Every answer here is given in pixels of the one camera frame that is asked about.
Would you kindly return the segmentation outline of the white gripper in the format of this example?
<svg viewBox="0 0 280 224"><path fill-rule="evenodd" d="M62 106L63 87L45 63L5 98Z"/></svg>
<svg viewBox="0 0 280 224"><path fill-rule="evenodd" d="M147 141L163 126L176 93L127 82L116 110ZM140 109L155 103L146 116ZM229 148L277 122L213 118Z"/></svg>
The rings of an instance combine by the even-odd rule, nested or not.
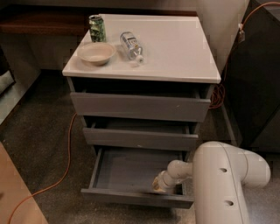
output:
<svg viewBox="0 0 280 224"><path fill-rule="evenodd" d="M152 182L153 191L155 193L167 193L178 184L179 180L173 178L168 171L161 171Z"/></svg>

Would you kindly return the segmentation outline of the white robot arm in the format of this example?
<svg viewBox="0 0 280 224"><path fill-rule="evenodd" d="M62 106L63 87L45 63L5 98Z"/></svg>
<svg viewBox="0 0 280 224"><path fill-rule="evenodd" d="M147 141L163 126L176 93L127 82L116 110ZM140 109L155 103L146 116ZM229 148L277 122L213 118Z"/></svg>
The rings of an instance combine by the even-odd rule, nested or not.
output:
<svg viewBox="0 0 280 224"><path fill-rule="evenodd" d="M173 160L154 179L152 187L165 193L176 185L193 182L196 224L250 224L243 189L262 188L270 181L263 157L221 142L203 143L191 163Z"/></svg>

